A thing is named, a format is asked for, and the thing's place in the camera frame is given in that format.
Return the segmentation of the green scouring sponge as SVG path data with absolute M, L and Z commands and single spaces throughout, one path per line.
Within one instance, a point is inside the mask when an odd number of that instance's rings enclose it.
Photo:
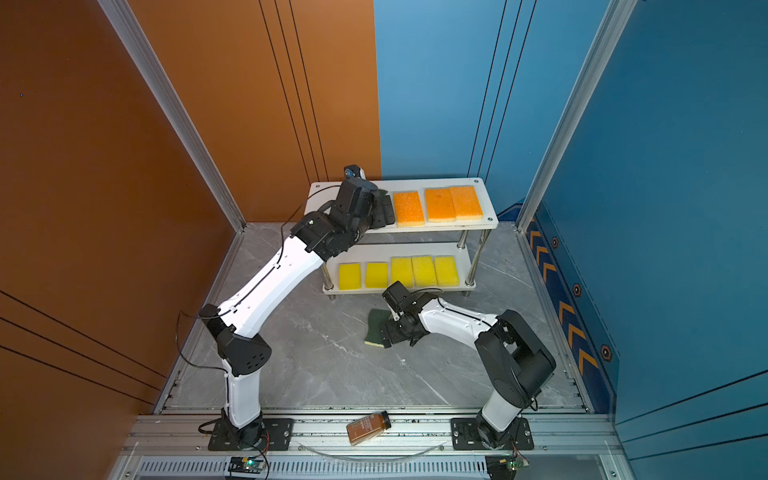
M 372 309 L 368 313 L 368 330 L 364 337 L 364 343 L 369 346 L 384 347 L 381 328 L 391 317 L 391 312 L 384 309 Z

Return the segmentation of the yellow sponge stack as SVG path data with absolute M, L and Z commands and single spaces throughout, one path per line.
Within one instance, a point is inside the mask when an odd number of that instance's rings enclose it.
M 389 286 L 389 264 L 385 262 L 367 263 L 365 286 L 369 289 L 386 289 Z

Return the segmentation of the orange sponge stack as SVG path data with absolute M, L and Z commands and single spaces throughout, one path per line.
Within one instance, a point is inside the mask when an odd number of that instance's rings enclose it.
M 483 210 L 474 186 L 453 186 L 449 188 L 449 192 L 457 221 L 473 221 L 483 218 Z

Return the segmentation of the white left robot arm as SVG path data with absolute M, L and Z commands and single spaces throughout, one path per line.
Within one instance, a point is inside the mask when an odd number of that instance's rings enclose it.
M 281 234 L 275 256 L 236 294 L 207 304 L 198 319 L 215 341 L 226 379 L 226 403 L 214 430 L 238 450 L 262 450 L 266 427 L 260 374 L 272 349 L 260 330 L 276 307 L 309 274 L 347 252 L 370 230 L 395 223 L 389 193 L 362 176 L 341 182 L 336 197 Z

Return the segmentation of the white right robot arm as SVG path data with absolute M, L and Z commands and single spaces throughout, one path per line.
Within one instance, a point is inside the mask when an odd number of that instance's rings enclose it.
M 536 409 L 536 397 L 556 370 L 556 360 L 522 315 L 471 311 L 449 303 L 432 289 L 410 291 L 401 282 L 382 294 L 391 317 L 380 327 L 383 346 L 415 345 L 443 335 L 473 348 L 493 387 L 476 417 L 479 440 L 489 449 L 517 449 L 525 433 L 522 412 Z

